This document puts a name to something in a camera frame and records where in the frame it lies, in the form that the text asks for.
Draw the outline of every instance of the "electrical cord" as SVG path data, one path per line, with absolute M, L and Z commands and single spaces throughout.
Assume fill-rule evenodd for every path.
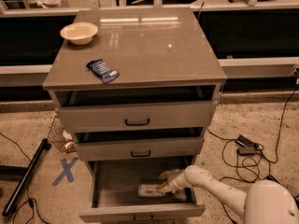
M 21 149 L 21 147 L 18 145 L 17 142 L 13 141 L 12 139 L 8 138 L 7 136 L 3 135 L 2 133 L 0 133 L 0 135 L 3 136 L 4 138 L 6 138 L 7 140 L 9 140 L 10 142 L 12 142 L 13 144 L 15 144 L 15 145 L 19 148 L 19 150 L 21 151 L 21 153 L 22 153 L 22 154 L 23 154 L 29 161 L 31 161 L 31 159 L 28 157 L 28 155 L 26 155 L 26 154 L 24 153 L 24 151 Z
M 283 122 L 283 119 L 284 119 L 284 114 L 285 114 L 285 111 L 286 111 L 286 108 L 287 108 L 287 105 L 288 105 L 289 101 L 295 95 L 296 91 L 297 91 L 297 86 L 295 86 L 295 89 L 293 90 L 293 92 L 289 96 L 289 98 L 287 99 L 287 101 L 284 104 L 283 109 L 282 109 L 282 114 L 281 114 L 280 124 L 279 124 L 279 130 L 278 130 L 278 139 L 277 139 L 276 148 L 275 148 L 276 159 L 274 161 L 270 161 L 268 158 L 265 157 L 265 155 L 263 154 L 263 151 L 262 151 L 263 158 L 266 159 L 267 161 L 269 161 L 270 163 L 275 164 L 275 163 L 278 162 L 278 145 L 279 145 L 279 141 L 280 141 L 280 135 L 281 135 L 281 130 L 282 130 L 282 122 Z
M 261 144 L 257 144 L 257 147 L 256 147 L 256 149 L 257 149 L 257 151 L 258 151 L 257 154 L 260 155 L 260 159 L 258 159 L 258 161 L 254 160 L 253 158 L 245 158 L 245 159 L 243 159 L 243 161 L 241 162 L 241 165 L 239 165 L 239 152 L 237 152 L 236 165 L 232 165 L 232 164 L 228 163 L 228 162 L 226 161 L 226 159 L 224 158 L 224 151 L 225 151 L 227 145 L 228 145 L 229 143 L 235 141 L 236 139 L 220 137 L 220 136 L 214 134 L 214 133 L 213 133 L 212 131 L 210 131 L 208 128 L 206 128 L 206 129 L 208 130 L 208 132 L 209 132 L 211 135 L 213 135 L 213 136 L 219 138 L 220 140 L 227 141 L 227 142 L 225 143 L 225 146 L 224 146 L 224 148 L 223 148 L 223 150 L 222 150 L 222 153 L 221 153 L 221 155 L 222 155 L 222 159 L 223 159 L 223 161 L 225 162 L 226 165 L 228 165 L 228 166 L 230 166 L 230 167 L 234 167 L 235 170 L 236 170 L 236 173 L 237 173 L 238 176 L 239 176 L 239 178 L 234 178 L 234 177 L 230 177 L 230 176 L 225 176 L 225 177 L 221 178 L 220 181 L 222 181 L 223 179 L 233 179 L 233 180 L 242 181 L 242 182 L 246 182 L 246 183 L 254 183 L 254 182 L 256 182 L 257 180 L 261 180 L 261 178 L 260 178 L 260 173 L 261 173 L 261 171 L 260 171 L 260 168 L 259 168 L 259 164 L 260 164 L 261 160 L 266 160 L 266 161 L 267 161 L 267 163 L 268 163 L 268 170 L 269 170 L 269 171 L 268 171 L 268 175 L 271 175 L 271 163 L 275 164 L 275 163 L 278 162 L 278 145 L 279 145 L 279 141 L 280 141 L 280 135 L 281 135 L 281 130 L 282 130 L 282 122 L 283 122 L 284 114 L 285 114 L 285 111 L 286 111 L 286 107 L 287 107 L 288 102 L 289 102 L 289 101 L 291 100 L 291 98 L 295 95 L 295 93 L 296 93 L 296 86 L 295 86 L 295 89 L 294 89 L 292 95 L 287 99 L 287 101 L 286 101 L 286 103 L 285 103 L 285 105 L 284 105 L 284 107 L 283 107 L 283 111 L 282 111 L 281 119 L 280 119 L 280 124 L 279 124 L 278 139 L 277 139 L 277 142 L 276 142 L 276 149 L 275 149 L 276 160 L 275 160 L 275 161 L 270 161 L 270 160 L 263 154 L 264 146 L 261 145 Z M 248 164 L 248 165 L 245 165 L 244 162 L 247 161 L 247 160 L 253 161 L 254 164 Z M 257 168 L 257 173 L 254 172 L 253 170 L 251 170 L 250 167 L 255 167 L 255 168 Z M 239 169 L 241 169 L 241 168 L 244 168 L 245 170 L 248 170 L 248 171 L 252 172 L 252 173 L 255 175 L 255 178 L 254 178 L 253 180 L 247 180 L 246 178 L 244 178 L 244 177 L 239 173 Z M 233 220 L 233 219 L 229 216 L 229 214 L 228 214 L 228 212 L 227 212 L 227 210 L 226 210 L 226 208 L 225 208 L 225 205 L 224 205 L 223 203 L 221 203 L 221 205 L 222 205 L 222 207 L 223 207 L 223 209 L 224 209 L 224 211 L 225 211 L 227 217 L 232 221 L 232 223 L 237 224 L 237 222 L 236 222 L 235 220 Z
M 27 187 L 27 198 L 28 198 L 28 199 L 27 199 L 25 202 L 23 202 L 23 203 L 21 204 L 21 206 L 17 209 L 17 211 L 16 211 L 16 213 L 15 213 L 15 216 L 13 217 L 12 224 L 15 224 L 15 219 L 16 219 L 16 217 L 17 217 L 19 211 L 20 211 L 20 210 L 21 210 L 27 203 L 29 203 L 29 206 L 30 206 L 31 209 L 32 209 L 32 215 L 31 215 L 31 217 L 25 222 L 25 224 L 28 224 L 31 220 L 34 219 L 34 217 L 35 217 L 35 208 L 36 208 L 36 213 L 37 213 L 39 219 L 40 219 L 43 223 L 45 223 L 45 224 L 50 224 L 49 222 L 47 222 L 46 220 L 44 220 L 44 219 L 42 218 L 42 216 L 39 214 L 38 207 L 37 207 L 37 199 L 35 199 L 35 198 L 31 198 L 31 197 L 29 196 L 29 188 L 28 188 L 28 187 Z

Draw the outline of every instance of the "drawer handle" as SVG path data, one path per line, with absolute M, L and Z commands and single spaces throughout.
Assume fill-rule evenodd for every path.
M 153 222 L 153 215 L 150 216 L 150 220 L 136 220 L 136 217 L 134 217 L 135 224 L 146 224 L 146 223 L 151 223 Z
M 140 158 L 140 157 L 149 157 L 150 156 L 150 150 L 147 153 L 140 153 L 140 154 L 135 154 L 133 151 L 131 151 L 131 157 L 133 158 Z
M 145 122 L 140 122 L 140 123 L 132 123 L 132 122 L 129 122 L 128 119 L 126 119 L 124 122 L 125 122 L 125 125 L 127 125 L 127 126 L 145 126 L 145 125 L 150 124 L 150 118 L 148 118 Z

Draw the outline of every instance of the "cabinet top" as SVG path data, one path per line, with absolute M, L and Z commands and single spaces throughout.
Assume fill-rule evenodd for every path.
M 65 41 L 45 90 L 88 90 L 223 82 L 205 34 L 188 7 L 80 11 L 74 22 L 98 26 L 92 42 Z M 120 75 L 111 83 L 86 68 L 103 59 Z

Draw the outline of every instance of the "blue package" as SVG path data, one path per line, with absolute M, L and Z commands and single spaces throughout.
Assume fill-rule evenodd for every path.
M 120 75 L 117 71 L 113 70 L 102 59 L 91 61 L 86 65 L 97 77 L 99 77 L 104 84 L 107 84 Z

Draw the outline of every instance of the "white bowl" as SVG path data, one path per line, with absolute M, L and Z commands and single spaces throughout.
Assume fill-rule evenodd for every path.
M 93 40 L 93 36 L 97 34 L 96 25 L 88 22 L 76 22 L 65 26 L 60 31 L 60 36 L 71 41 L 75 45 L 85 45 Z

